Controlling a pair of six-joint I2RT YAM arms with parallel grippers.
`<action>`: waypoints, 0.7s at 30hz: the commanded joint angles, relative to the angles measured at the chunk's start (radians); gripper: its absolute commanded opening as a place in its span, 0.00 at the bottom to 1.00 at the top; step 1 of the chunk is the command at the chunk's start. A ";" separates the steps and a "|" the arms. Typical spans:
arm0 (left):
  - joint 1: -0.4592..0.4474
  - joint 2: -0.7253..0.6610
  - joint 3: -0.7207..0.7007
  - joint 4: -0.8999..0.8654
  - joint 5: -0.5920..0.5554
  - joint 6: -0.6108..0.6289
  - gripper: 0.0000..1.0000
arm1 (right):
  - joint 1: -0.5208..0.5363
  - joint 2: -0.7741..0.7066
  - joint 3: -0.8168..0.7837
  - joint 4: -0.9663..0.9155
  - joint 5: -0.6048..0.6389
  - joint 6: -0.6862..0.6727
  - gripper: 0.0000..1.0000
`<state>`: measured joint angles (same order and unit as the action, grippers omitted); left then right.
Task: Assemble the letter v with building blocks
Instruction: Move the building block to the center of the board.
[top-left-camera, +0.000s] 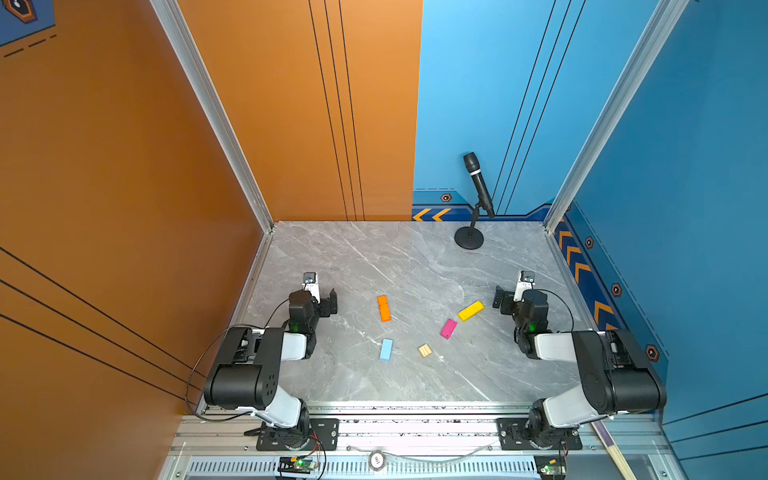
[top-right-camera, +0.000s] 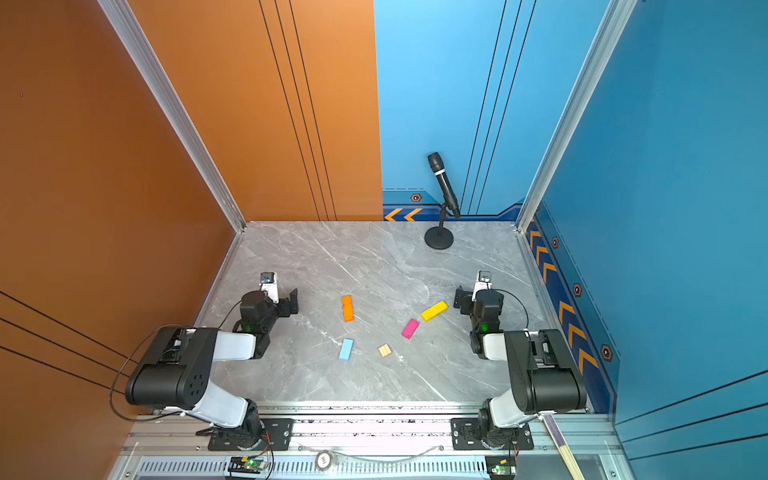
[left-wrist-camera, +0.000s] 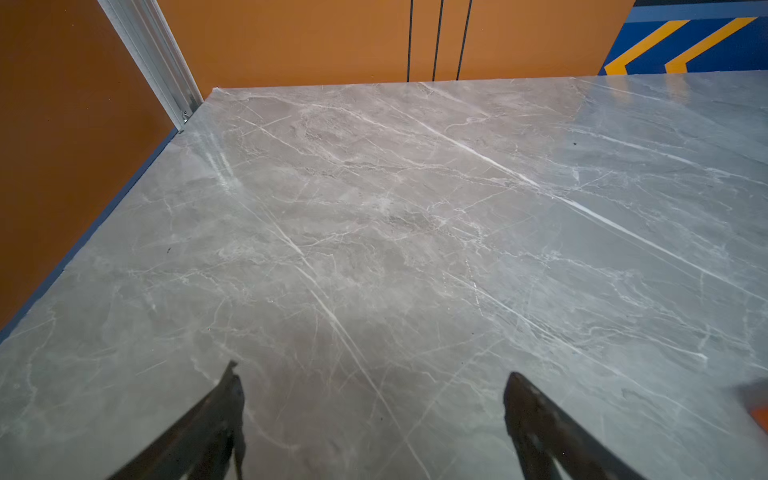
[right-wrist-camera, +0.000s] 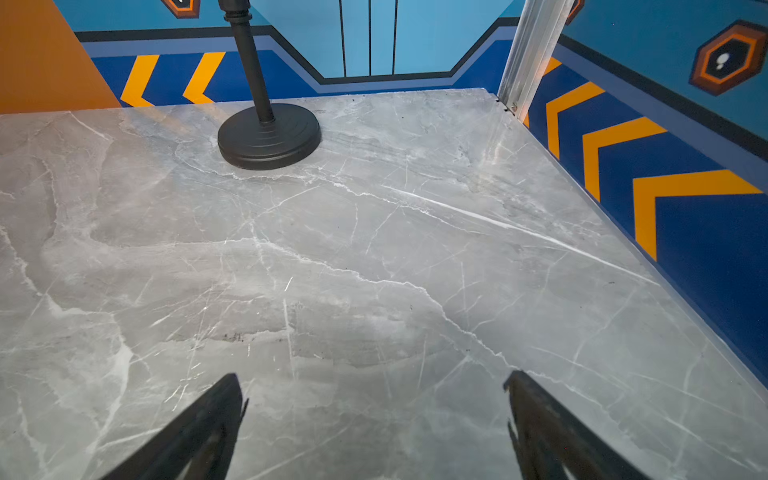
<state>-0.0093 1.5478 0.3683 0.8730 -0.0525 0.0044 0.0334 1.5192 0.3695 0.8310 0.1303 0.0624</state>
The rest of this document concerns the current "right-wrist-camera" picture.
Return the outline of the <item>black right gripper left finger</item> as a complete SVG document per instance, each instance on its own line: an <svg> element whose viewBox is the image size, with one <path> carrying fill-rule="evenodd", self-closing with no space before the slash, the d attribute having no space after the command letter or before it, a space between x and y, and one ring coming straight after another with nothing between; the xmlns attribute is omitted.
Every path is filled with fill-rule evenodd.
<svg viewBox="0 0 768 480"><path fill-rule="evenodd" d="M224 479L248 401L228 373L106 479Z"/></svg>

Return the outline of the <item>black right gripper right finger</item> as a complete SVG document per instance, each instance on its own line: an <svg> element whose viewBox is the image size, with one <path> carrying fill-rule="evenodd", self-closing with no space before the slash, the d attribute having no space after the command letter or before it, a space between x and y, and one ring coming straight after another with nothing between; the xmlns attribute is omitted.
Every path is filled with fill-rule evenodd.
<svg viewBox="0 0 768 480"><path fill-rule="evenodd" d="M645 479L522 370L503 384L512 419L507 428L524 479Z"/></svg>

